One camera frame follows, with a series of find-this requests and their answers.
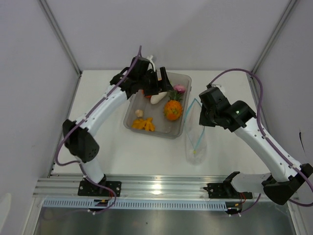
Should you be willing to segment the toy pineapple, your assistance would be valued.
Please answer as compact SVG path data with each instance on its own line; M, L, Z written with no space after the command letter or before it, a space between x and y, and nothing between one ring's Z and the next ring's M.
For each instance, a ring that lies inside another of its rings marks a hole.
M169 100L163 108L163 114L167 120L176 121L181 117L183 112L183 107L180 102L181 96L182 94L177 91L169 92Z

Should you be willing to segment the clear zip top bag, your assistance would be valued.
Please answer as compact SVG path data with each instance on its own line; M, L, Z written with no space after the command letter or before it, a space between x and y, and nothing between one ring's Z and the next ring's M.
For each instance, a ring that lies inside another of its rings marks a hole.
M199 124L200 114L201 103L194 98L186 110L184 119L185 155L191 165L202 164L207 155L205 127Z

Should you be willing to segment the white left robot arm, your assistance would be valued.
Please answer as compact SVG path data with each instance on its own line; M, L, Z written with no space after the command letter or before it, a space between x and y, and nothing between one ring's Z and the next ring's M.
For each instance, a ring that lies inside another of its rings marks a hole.
M90 111L74 121L63 122L63 146L76 158L89 190L96 196L106 191L105 179L98 161L99 145L95 136L106 119L132 95L142 90L145 95L157 95L173 90L165 67L156 70L151 59L136 56L109 82L107 90Z

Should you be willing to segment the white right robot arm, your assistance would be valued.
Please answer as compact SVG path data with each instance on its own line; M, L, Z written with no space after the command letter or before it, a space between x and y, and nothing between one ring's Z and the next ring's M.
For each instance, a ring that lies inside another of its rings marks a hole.
M255 112L243 101L230 104L222 91L211 87L200 93L202 126L219 126L241 138L267 166L269 173L231 173L223 181L228 197L239 193L265 194L272 202L284 205L312 175L310 164L301 164L290 156L259 124Z

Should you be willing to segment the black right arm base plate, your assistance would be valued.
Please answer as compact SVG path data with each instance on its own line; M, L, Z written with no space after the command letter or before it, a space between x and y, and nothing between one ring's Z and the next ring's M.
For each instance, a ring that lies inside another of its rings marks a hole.
M208 183L203 187L208 193L210 199L252 199L251 192L238 192L232 185L227 186L224 183Z

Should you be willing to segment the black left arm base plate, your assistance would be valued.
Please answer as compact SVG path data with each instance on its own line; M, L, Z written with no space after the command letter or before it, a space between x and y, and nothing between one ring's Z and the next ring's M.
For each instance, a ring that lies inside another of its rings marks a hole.
M100 182L101 185L111 189L114 191L117 197L120 196L121 189L122 189L122 182L121 181L107 181L102 180ZM90 197L109 197L113 196L113 194L108 191L107 189L101 188L89 182L86 179L83 179L78 187L78 196L90 196Z

